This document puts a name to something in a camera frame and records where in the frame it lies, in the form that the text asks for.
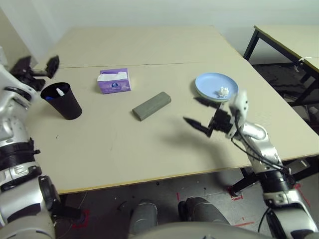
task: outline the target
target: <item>black metal table frame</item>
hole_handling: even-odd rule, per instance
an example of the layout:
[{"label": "black metal table frame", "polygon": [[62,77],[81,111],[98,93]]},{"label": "black metal table frame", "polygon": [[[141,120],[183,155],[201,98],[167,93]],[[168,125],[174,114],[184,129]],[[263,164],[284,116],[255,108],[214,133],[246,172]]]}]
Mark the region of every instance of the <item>black metal table frame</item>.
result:
[{"label": "black metal table frame", "polygon": [[[304,69],[306,74],[302,77],[301,82],[304,83],[307,79],[309,79],[310,76],[314,77],[315,81],[302,93],[302,95],[294,102],[290,102],[290,106],[301,106],[301,105],[310,105],[310,104],[316,104],[319,103],[319,100],[315,101],[304,101],[304,99],[316,88],[319,88],[319,72],[309,66],[306,62],[299,61],[299,57],[294,55],[293,53],[289,52],[287,49],[276,43],[274,40],[270,39],[268,36],[266,36],[264,33],[260,32],[259,30],[255,29],[253,36],[250,39],[250,42],[248,44],[248,47],[245,51],[244,58],[246,60],[249,60],[251,54],[253,53],[253,50],[258,42],[258,40],[262,39],[266,43],[268,43],[270,46],[272,46],[274,49],[279,51],[281,54],[286,56],[288,59],[290,59],[294,65]],[[310,167],[294,174],[294,178],[296,181],[299,181],[301,179],[304,179],[306,177],[309,177],[315,173],[318,173],[319,170],[319,157],[309,157],[306,159],[307,162],[310,164]],[[250,172],[247,173],[247,169],[242,168],[241,169],[244,178],[230,188],[230,194],[232,196],[238,196],[238,193],[240,193],[244,188],[256,183],[258,181],[257,175],[252,172],[250,169]]]},{"label": "black metal table frame", "polygon": [[[309,167],[293,174],[295,181],[300,181],[304,178],[318,173],[319,171],[319,156],[308,157],[305,160],[308,162]],[[285,161],[283,164],[285,165],[290,162],[291,161]],[[241,171],[244,178],[229,188],[229,193],[234,197],[239,196],[243,189],[255,184],[258,181],[257,175],[252,171],[251,168],[241,168]]]},{"label": "black metal table frame", "polygon": [[249,60],[251,54],[253,53],[253,50],[255,49],[255,46],[258,42],[258,40],[262,39],[266,43],[268,43],[270,46],[272,46],[274,49],[279,51],[281,54],[286,56],[289,60],[291,60],[294,65],[302,68],[306,74],[302,77],[300,80],[301,83],[304,83],[306,80],[309,79],[310,76],[314,77],[314,82],[302,93],[299,98],[297,98],[294,102],[290,102],[290,106],[303,106],[303,105],[310,105],[310,104],[316,104],[319,103],[319,100],[315,101],[304,101],[304,99],[314,90],[319,88],[319,72],[307,64],[307,62],[299,61],[299,57],[279,45],[277,42],[266,36],[264,33],[260,32],[259,30],[255,29],[253,36],[250,39],[250,42],[248,44],[248,47],[245,51],[244,58],[246,60]]}]

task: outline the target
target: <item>beige tabletop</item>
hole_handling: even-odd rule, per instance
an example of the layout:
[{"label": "beige tabletop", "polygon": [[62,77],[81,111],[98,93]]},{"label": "beige tabletop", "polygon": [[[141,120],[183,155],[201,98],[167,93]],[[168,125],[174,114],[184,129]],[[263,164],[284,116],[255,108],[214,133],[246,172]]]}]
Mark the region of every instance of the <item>beige tabletop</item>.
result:
[{"label": "beige tabletop", "polygon": [[69,31],[36,69],[53,55],[59,55],[60,68],[68,68],[198,63],[232,54],[213,26],[86,27]]},{"label": "beige tabletop", "polygon": [[256,25],[257,30],[319,72],[319,25]]},{"label": "beige tabletop", "polygon": [[[132,91],[107,95],[97,87],[99,71],[123,66],[60,69],[49,84],[68,82],[83,114],[65,120],[43,100],[32,106],[27,126],[43,173],[68,193],[250,165],[223,133],[207,138],[184,122],[187,116],[208,125],[215,112],[193,99],[194,79],[203,72],[227,74],[248,90],[248,120],[268,130],[283,160],[319,153],[319,137],[247,61],[236,52],[222,58],[129,66]],[[138,121],[131,110],[161,91],[171,103]]]}]

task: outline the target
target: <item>blue plate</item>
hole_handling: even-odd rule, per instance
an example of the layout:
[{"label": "blue plate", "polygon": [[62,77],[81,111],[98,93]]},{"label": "blue plate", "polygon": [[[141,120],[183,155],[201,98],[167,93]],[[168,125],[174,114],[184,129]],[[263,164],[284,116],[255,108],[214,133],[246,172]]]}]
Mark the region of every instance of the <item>blue plate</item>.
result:
[{"label": "blue plate", "polygon": [[[204,73],[196,77],[195,85],[198,93],[212,101],[225,102],[230,100],[233,94],[238,92],[237,83],[230,77],[221,73]],[[221,87],[227,87],[229,94],[226,97],[220,97],[218,92]]]}]

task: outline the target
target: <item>red tape mark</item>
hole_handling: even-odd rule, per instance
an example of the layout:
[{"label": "red tape mark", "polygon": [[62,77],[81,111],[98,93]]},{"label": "red tape mark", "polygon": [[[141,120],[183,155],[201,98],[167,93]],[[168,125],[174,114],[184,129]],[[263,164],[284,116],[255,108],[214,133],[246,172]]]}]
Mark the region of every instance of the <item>red tape mark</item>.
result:
[{"label": "red tape mark", "polygon": [[233,201],[237,201],[237,200],[241,200],[241,199],[244,199],[244,196],[243,196],[243,195],[240,195],[239,197],[233,197],[233,196],[231,196],[231,200],[233,200]]},{"label": "red tape mark", "polygon": [[242,223],[242,224],[236,224],[234,225],[235,227],[242,227],[242,226],[246,226],[246,225],[250,225],[250,224],[254,224],[255,222],[248,222],[248,223]]},{"label": "red tape mark", "polygon": [[295,185],[295,188],[298,190],[298,192],[300,193],[300,195],[302,196],[302,198],[304,199],[304,201],[308,204],[309,207],[311,207],[309,200],[304,196],[303,192],[301,191],[301,184],[297,183]]},{"label": "red tape mark", "polygon": [[177,201],[179,202],[179,193],[176,193]]},{"label": "red tape mark", "polygon": [[231,193],[230,193],[230,190],[231,190],[231,187],[227,188],[227,191],[228,191],[228,193],[229,193],[229,195],[230,195],[230,197],[231,197],[231,200],[237,201],[237,200],[240,200],[240,199],[244,199],[244,196],[243,196],[243,195],[240,195],[240,196],[238,196],[238,197],[232,196]]},{"label": "red tape mark", "polygon": [[72,228],[85,228],[88,225],[90,211],[84,210],[83,213],[85,215],[84,222],[82,224],[72,224]]}]

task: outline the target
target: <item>table edge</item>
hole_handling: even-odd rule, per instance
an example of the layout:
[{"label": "table edge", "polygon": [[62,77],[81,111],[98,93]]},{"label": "table edge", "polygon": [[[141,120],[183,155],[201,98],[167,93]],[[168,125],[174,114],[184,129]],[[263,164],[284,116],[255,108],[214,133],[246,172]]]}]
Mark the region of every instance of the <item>table edge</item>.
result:
[{"label": "table edge", "polygon": [[[319,152],[314,153],[314,154],[292,157],[292,158],[285,158],[285,159],[282,159],[282,161],[294,160],[294,159],[299,159],[299,158],[307,158],[307,157],[318,156],[318,155],[319,155]],[[119,186],[128,186],[128,185],[133,185],[133,184],[138,184],[138,183],[146,183],[146,182],[152,182],[152,181],[169,179],[169,178],[178,178],[178,177],[183,177],[183,176],[192,176],[192,175],[199,175],[199,174],[205,174],[205,173],[214,173],[214,172],[220,172],[223,170],[245,168],[245,167],[250,167],[250,166],[251,166],[251,164],[248,164],[248,165],[245,164],[245,165],[241,165],[238,167],[218,168],[215,170],[205,170],[205,171],[194,172],[194,173],[182,173],[182,174],[169,175],[169,176],[165,176],[165,177],[141,179],[141,180],[129,181],[129,182],[123,182],[123,183],[113,183],[113,184],[106,184],[106,185],[87,187],[87,188],[77,188],[77,189],[71,189],[71,190],[58,190],[58,194],[62,195],[62,194],[69,194],[69,193],[80,193],[80,192],[85,192],[85,191],[93,191],[93,190],[106,189],[106,188],[119,187]]]},{"label": "table edge", "polygon": [[[299,54],[297,54],[296,52],[294,52],[293,50],[289,49],[288,47],[286,47],[285,45],[283,45],[281,42],[277,41],[276,39],[274,39],[271,35],[269,35],[268,33],[266,33],[265,31],[263,31],[262,29],[260,29],[257,25],[254,25],[254,28],[263,33],[265,36],[267,36],[268,38],[270,38],[272,41],[274,41],[275,43],[277,43],[278,45],[280,45],[281,47],[285,48],[288,52],[292,53],[293,55],[295,55],[296,57],[298,57],[299,59],[302,57],[307,57],[307,56],[300,56]],[[310,66],[311,68],[313,68],[315,71],[319,72],[319,69],[314,66],[312,63],[310,63],[307,59],[304,59],[304,63],[306,63],[308,66]]]}]

